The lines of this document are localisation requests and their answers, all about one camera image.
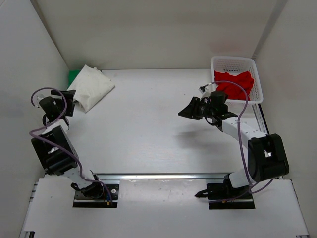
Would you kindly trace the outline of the green t shirt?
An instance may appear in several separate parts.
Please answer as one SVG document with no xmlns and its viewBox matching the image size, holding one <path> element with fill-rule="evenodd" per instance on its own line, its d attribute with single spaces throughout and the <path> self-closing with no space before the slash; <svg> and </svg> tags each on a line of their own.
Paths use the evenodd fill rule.
<svg viewBox="0 0 317 238">
<path fill-rule="evenodd" d="M 68 86 L 72 84 L 77 75 L 80 73 L 80 70 L 71 70 L 68 74 Z"/>
</svg>

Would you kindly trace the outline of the white t shirt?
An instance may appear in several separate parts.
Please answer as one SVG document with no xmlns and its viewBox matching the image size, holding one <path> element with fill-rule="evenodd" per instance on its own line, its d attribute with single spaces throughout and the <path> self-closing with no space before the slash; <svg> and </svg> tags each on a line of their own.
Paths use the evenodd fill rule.
<svg viewBox="0 0 317 238">
<path fill-rule="evenodd" d="M 87 113 L 114 88 L 115 83 L 100 70 L 84 65 L 67 90 L 76 91 L 73 99 Z"/>
</svg>

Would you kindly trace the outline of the red t shirt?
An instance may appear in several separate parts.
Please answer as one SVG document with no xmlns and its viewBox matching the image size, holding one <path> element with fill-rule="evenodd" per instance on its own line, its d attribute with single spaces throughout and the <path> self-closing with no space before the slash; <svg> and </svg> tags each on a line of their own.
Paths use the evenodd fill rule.
<svg viewBox="0 0 317 238">
<path fill-rule="evenodd" d="M 225 81 L 217 85 L 216 91 L 224 92 L 228 99 L 244 101 L 245 93 L 241 88 L 246 92 L 248 100 L 250 99 L 249 94 L 254 85 L 254 79 L 248 71 L 238 75 L 214 71 L 214 80 L 215 82 Z"/>
</svg>

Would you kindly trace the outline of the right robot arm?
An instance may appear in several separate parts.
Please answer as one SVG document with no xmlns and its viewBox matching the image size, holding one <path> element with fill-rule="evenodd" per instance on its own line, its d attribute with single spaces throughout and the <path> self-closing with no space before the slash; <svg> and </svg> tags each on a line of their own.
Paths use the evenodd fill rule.
<svg viewBox="0 0 317 238">
<path fill-rule="evenodd" d="M 222 183 L 208 184 L 207 189 L 199 191 L 197 198 L 210 200 L 232 200 L 244 196 L 259 182 L 289 174 L 289 164 L 282 138 L 278 134 L 266 134 L 240 121 L 240 117 L 228 110 L 225 103 L 227 95 L 212 92 L 208 97 L 193 97 L 178 115 L 188 119 L 211 119 L 209 125 L 232 136 L 241 149 L 243 168 L 227 174 Z"/>
</svg>

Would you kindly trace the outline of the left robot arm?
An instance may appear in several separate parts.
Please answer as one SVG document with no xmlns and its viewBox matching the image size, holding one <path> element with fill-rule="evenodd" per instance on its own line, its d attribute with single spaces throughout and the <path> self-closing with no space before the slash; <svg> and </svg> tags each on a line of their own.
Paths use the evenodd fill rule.
<svg viewBox="0 0 317 238">
<path fill-rule="evenodd" d="M 76 150 L 67 137 L 69 131 L 68 117 L 73 116 L 76 91 L 58 91 L 50 88 L 47 97 L 31 96 L 33 106 L 44 111 L 43 127 L 30 132 L 31 143 L 48 175 L 67 177 L 72 181 L 71 187 L 85 197 L 99 199 L 106 194 L 105 186 L 95 175 L 86 177 Z"/>
</svg>

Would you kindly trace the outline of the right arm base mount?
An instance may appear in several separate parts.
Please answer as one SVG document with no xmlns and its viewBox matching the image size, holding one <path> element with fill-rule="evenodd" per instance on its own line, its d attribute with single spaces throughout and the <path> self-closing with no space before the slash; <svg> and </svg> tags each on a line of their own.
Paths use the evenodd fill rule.
<svg viewBox="0 0 317 238">
<path fill-rule="evenodd" d="M 207 198 L 209 210 L 255 209 L 249 186 L 234 188 L 229 174 L 224 176 L 222 183 L 207 183 L 206 189 L 197 192 L 195 197 Z"/>
</svg>

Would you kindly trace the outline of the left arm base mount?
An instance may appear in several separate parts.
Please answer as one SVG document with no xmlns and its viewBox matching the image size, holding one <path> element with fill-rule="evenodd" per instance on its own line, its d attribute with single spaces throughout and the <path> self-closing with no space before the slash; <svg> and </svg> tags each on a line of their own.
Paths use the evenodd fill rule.
<svg viewBox="0 0 317 238">
<path fill-rule="evenodd" d="M 119 181 L 110 180 L 105 183 L 110 194 L 99 183 L 93 183 L 87 188 L 79 189 L 75 183 L 71 187 L 75 190 L 74 208 L 117 208 L 119 196 Z"/>
</svg>

